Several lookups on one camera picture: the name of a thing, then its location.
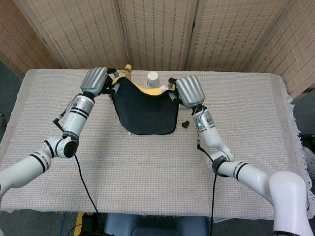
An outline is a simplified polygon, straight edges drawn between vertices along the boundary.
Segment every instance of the table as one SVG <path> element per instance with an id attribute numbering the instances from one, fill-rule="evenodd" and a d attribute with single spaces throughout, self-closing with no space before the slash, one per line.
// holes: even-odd
<path id="1" fill-rule="evenodd" d="M 52 123 L 73 96 L 87 70 L 30 70 L 0 145 L 3 169 L 34 152 L 61 133 Z M 311 184 L 301 157 L 290 97 L 281 77 L 263 73 L 159 71 L 169 77 L 196 75 L 223 140 L 236 159 L 268 174 L 291 170 Z M 147 71 L 133 71 L 132 80 L 145 86 Z M 210 216 L 214 174 L 196 149 L 190 110 L 180 110 L 174 133 L 128 135 L 107 95 L 96 104 L 81 133 L 77 156 L 89 192 L 101 212 L 152 215 Z M 309 217 L 315 200 L 310 194 Z M 54 158 L 52 167 L 27 186 L 11 189 L 0 209 L 94 211 L 81 183 L 74 158 Z M 273 219 L 272 206 L 232 178 L 219 177 L 215 217 Z"/>

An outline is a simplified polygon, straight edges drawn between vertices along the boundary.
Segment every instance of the yellow cloth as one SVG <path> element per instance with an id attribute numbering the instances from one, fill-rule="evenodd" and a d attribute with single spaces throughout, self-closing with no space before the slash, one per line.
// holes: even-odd
<path id="1" fill-rule="evenodd" d="M 112 85 L 114 85 L 115 83 L 117 83 L 117 81 L 120 79 L 121 77 L 118 77 L 116 79 L 113 80 L 112 82 Z M 137 86 L 138 89 L 140 89 L 140 91 L 142 91 L 143 93 L 146 93 L 148 95 L 152 95 L 152 96 L 157 96 L 157 95 L 160 95 L 163 93 L 162 89 L 161 88 L 144 88 L 144 87 L 141 87 L 137 84 L 135 84 L 133 81 L 131 81 L 134 85 Z"/>

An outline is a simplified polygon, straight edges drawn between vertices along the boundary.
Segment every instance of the black fabric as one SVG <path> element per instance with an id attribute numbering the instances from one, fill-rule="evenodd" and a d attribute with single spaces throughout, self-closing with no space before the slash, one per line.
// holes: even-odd
<path id="1" fill-rule="evenodd" d="M 113 102 L 120 123 L 133 134 L 169 134 L 176 128 L 178 104 L 168 92 L 153 96 L 140 91 L 127 78 L 120 78 Z"/>

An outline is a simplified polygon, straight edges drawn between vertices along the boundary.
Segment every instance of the gray carpet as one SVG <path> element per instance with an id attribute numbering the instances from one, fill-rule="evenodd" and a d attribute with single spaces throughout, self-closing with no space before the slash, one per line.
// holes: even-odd
<path id="1" fill-rule="evenodd" d="M 0 62 L 0 112 L 9 120 L 21 80 Z M 315 91 L 302 98 L 295 106 L 294 115 L 303 134 L 315 133 Z M 67 212 L 62 236 L 75 225 L 76 213 Z M 18 210 L 0 212 L 0 228 L 5 236 L 58 236 L 63 222 L 63 213 Z M 310 221 L 315 230 L 315 219 Z M 273 222 L 268 220 L 232 219 L 214 224 L 213 236 L 270 236 Z"/>

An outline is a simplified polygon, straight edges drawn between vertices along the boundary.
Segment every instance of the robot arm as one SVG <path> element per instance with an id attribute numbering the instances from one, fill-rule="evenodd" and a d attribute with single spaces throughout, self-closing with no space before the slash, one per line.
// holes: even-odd
<path id="1" fill-rule="evenodd" d="M 176 81 L 182 103 L 192 108 L 192 117 L 197 127 L 197 148 L 199 136 L 208 148 L 218 151 L 207 158 L 207 166 L 222 177 L 233 177 L 268 200 L 274 207 L 274 235 L 313 236 L 307 219 L 307 189 L 303 179 L 292 172 L 278 172 L 268 176 L 258 168 L 235 161 L 234 155 L 222 141 L 216 125 L 202 105 L 205 95 L 196 76 L 183 77 Z"/>
<path id="2" fill-rule="evenodd" d="M 61 127 L 58 121 L 54 123 L 63 131 L 61 138 L 52 137 L 36 152 L 0 172 L 0 200 L 10 188 L 20 188 L 51 167 L 54 157 L 71 158 L 75 155 L 79 136 L 95 104 L 94 98 L 101 93 L 110 92 L 108 85 L 111 78 L 106 67 L 90 69 L 81 85 L 82 94 L 75 97 L 70 112 Z"/>

